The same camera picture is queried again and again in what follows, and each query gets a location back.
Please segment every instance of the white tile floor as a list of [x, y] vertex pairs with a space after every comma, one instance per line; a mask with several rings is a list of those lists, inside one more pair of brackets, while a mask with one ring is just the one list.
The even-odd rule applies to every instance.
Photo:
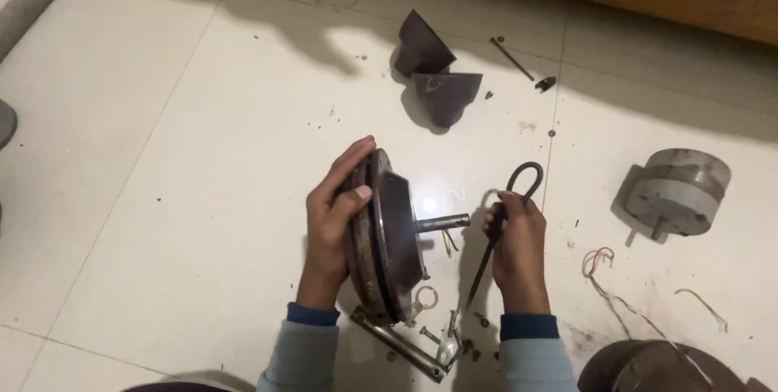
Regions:
[[[453, 71], [484, 74], [445, 134], [391, 71], [413, 8], [457, 55]], [[535, 92], [488, 43], [499, 35], [534, 74], [558, 76], [557, 88]], [[0, 98], [20, 118], [0, 151], [0, 377], [10, 379], [0, 392], [119, 390], [222, 369], [254, 382], [296, 291], [304, 197], [368, 133], [410, 179], [423, 217], [478, 219], [517, 164], [547, 168], [535, 199], [577, 372], [624, 338], [579, 273], [588, 251], [609, 246], [606, 287], [676, 340], [778, 387], [778, 303], [759, 292], [778, 282], [776, 69], [774, 51], [571, 0], [56, 0], [0, 64]], [[723, 158], [734, 172], [727, 198], [705, 236], [659, 245], [638, 235], [627, 248], [611, 202], [633, 164], [668, 147]], [[436, 245], [424, 254], [441, 302], [419, 317], [429, 327], [467, 289], [485, 246], [476, 227], [455, 238], [463, 250], [449, 259], [439, 235], [423, 237]], [[672, 295], [682, 287], [729, 333]], [[497, 290], [477, 308], [497, 324]], [[434, 388], [341, 324], [340, 390]], [[496, 348], [495, 327], [469, 317], [463, 327], [487, 355]], [[495, 387], [496, 369], [491, 357], [463, 360], [442, 387]]]

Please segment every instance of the hand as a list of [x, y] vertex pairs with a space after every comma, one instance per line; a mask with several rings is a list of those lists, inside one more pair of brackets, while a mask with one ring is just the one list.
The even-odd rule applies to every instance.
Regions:
[[308, 195], [308, 254], [296, 301], [301, 307], [331, 310], [336, 306], [340, 286], [348, 278], [345, 258], [348, 221], [370, 201], [373, 190], [360, 186], [340, 194], [337, 199], [335, 192], [356, 165], [375, 149], [373, 136], [355, 141]]
[[494, 248], [492, 273], [502, 293], [505, 313], [550, 314], [549, 294], [543, 276], [545, 218], [530, 200], [523, 204], [520, 194], [501, 191], [484, 217], [481, 227], [489, 232], [495, 215], [504, 205], [507, 219], [502, 222], [502, 235]]

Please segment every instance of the grey electric motor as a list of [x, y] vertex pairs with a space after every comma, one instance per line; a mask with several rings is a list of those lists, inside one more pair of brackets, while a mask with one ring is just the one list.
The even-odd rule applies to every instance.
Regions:
[[731, 171], [712, 155], [692, 149], [664, 149], [648, 158], [627, 199], [627, 212], [663, 232], [698, 236], [710, 229], [724, 199]]

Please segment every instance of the sleeve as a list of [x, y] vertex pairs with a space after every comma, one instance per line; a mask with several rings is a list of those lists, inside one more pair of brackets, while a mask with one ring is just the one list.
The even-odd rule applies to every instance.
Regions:
[[276, 349], [259, 377], [257, 392], [329, 392], [338, 349], [340, 313], [289, 304]]
[[502, 315], [500, 363], [510, 392], [577, 392], [552, 315]]

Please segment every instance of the person's left hand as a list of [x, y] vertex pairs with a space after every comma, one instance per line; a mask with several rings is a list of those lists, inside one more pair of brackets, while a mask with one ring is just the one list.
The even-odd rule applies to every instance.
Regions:
[[375, 149], [372, 135], [355, 141], [308, 195], [308, 254], [296, 301], [301, 307], [330, 310], [336, 306], [340, 286], [348, 278], [345, 256], [348, 221], [367, 205], [373, 190], [361, 186], [340, 194], [337, 199], [335, 192], [357, 164]]

